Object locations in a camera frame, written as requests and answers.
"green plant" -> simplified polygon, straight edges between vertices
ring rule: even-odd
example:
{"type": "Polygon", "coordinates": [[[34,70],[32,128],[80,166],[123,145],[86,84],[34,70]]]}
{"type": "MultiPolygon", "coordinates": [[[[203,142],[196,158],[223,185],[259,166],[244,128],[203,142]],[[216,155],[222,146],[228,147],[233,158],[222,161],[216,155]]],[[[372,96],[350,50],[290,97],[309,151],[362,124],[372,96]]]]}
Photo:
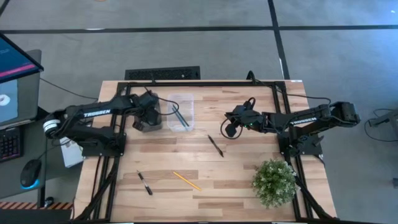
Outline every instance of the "green plant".
{"type": "Polygon", "coordinates": [[[279,207],[292,201],[296,190],[296,173],[285,161],[264,161],[253,178],[253,190],[261,203],[269,207],[279,207]]]}

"monitor screen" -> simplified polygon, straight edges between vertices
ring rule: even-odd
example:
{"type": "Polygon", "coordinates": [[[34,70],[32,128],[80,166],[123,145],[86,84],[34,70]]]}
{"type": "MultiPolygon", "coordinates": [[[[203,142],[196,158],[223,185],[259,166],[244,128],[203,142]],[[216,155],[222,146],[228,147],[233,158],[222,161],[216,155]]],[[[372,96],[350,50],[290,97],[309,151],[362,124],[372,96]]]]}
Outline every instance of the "monitor screen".
{"type": "Polygon", "coordinates": [[[0,83],[35,74],[43,67],[0,34],[0,83]]]}

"keyboard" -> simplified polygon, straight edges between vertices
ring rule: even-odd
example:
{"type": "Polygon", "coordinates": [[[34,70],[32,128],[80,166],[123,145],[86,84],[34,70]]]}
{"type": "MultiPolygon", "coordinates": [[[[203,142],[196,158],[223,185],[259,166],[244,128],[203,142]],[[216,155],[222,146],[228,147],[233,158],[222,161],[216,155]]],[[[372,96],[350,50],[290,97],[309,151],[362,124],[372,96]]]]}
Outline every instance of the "keyboard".
{"type": "Polygon", "coordinates": [[[0,162],[22,156],[22,134],[20,128],[0,131],[0,162]]]}

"wooden table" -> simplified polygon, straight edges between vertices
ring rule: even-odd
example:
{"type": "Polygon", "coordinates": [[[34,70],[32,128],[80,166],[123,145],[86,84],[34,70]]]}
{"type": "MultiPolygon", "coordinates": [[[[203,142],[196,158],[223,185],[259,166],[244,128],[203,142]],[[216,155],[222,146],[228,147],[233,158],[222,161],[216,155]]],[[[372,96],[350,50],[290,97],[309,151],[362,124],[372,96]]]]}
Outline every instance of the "wooden table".
{"type": "MultiPolygon", "coordinates": [[[[117,84],[117,81],[103,82],[99,100],[110,100],[117,84]]],[[[286,81],[286,85],[287,93],[305,94],[302,82],[286,81]]],[[[119,165],[112,222],[295,220],[291,203],[266,209],[250,187],[255,166],[264,160],[283,159],[276,135],[244,130],[239,139],[229,140],[220,134],[224,113],[252,96],[257,100],[256,111],[274,112],[270,88],[183,86],[150,89],[162,98],[171,93],[192,93],[195,98],[195,128],[189,133],[173,133],[166,125],[166,117],[163,117],[161,130],[142,133],[132,128],[134,118],[128,117],[125,129],[127,145],[119,165]],[[207,134],[224,152],[224,158],[217,153],[207,134]],[[146,192],[136,170],[142,172],[153,196],[146,192]],[[202,191],[176,177],[173,171],[191,180],[202,191]]],[[[144,88],[134,87],[131,93],[143,94],[144,88]]],[[[292,111],[308,108],[306,98],[290,96],[289,102],[292,111]]],[[[160,101],[160,106],[162,111],[166,111],[166,102],[160,101]]],[[[110,115],[97,117],[94,126],[109,126],[110,118],[110,115]]],[[[97,160],[97,157],[92,157],[84,161],[75,199],[76,215],[91,200],[97,160]]],[[[302,156],[302,160],[309,191],[326,212],[336,216],[323,164],[313,156],[302,156]]],[[[107,195],[106,192],[100,218],[104,217],[107,195]]],[[[301,193],[298,197],[301,214],[305,217],[301,193]]]]}

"pencil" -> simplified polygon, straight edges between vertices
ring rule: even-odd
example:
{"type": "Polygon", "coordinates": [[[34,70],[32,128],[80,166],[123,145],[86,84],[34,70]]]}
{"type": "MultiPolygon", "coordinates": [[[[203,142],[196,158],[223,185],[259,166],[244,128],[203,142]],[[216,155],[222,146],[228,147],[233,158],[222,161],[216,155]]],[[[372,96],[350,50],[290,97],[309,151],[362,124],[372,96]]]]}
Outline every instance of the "pencil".
{"type": "Polygon", "coordinates": [[[177,177],[183,179],[186,183],[190,184],[192,187],[198,189],[199,191],[201,191],[201,189],[199,187],[197,187],[195,184],[189,182],[187,179],[183,178],[180,174],[173,172],[177,177]]]}

